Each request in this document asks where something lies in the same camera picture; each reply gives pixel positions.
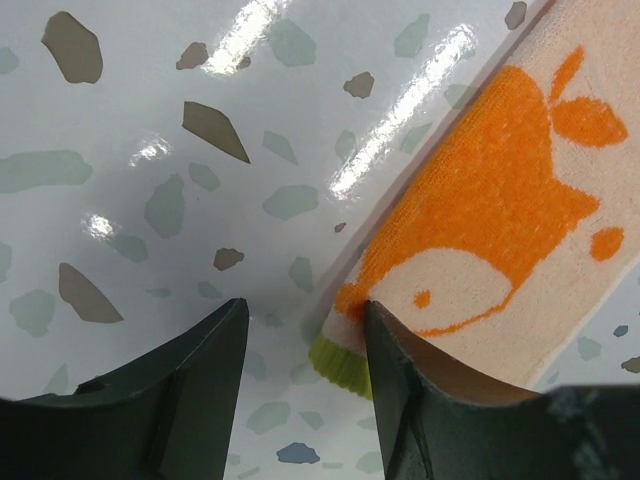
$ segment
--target orange whale pattern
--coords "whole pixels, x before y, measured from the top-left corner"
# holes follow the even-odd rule
[[[535,266],[600,206],[594,196],[554,177],[552,129],[591,148],[628,137],[624,123],[606,102],[560,99],[584,55],[578,47],[565,59],[546,98],[517,66],[504,67],[496,75],[366,250],[355,282],[338,292],[338,312],[360,321],[372,288],[387,273],[435,248],[464,250],[488,261],[512,288],[500,304],[480,315],[416,333],[450,334],[506,308]],[[593,236],[590,254],[606,261],[623,239],[623,229],[604,229]],[[416,292],[414,303],[426,308],[430,298],[428,290]]]

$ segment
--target green towel edge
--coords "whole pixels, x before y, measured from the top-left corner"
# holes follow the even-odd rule
[[[316,372],[331,383],[368,400],[373,399],[369,364],[362,355],[332,342],[320,333],[309,350],[309,358]]]

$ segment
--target speckled countertop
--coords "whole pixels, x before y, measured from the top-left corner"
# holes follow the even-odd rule
[[[71,392],[243,296],[225,478],[381,479],[372,404],[308,343],[544,3],[0,0],[0,394]],[[639,276],[541,389],[634,381]]]

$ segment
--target towel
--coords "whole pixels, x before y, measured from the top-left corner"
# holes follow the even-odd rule
[[[640,3],[558,0],[337,294],[316,370],[371,396],[363,307],[530,387],[640,253]]]

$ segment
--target orange dot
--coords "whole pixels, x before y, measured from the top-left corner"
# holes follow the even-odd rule
[[[413,303],[418,308],[428,307],[431,303],[431,292],[429,290],[417,292],[413,297]]]
[[[623,240],[623,228],[603,228],[591,237],[591,256],[599,262],[609,260],[620,250]]]

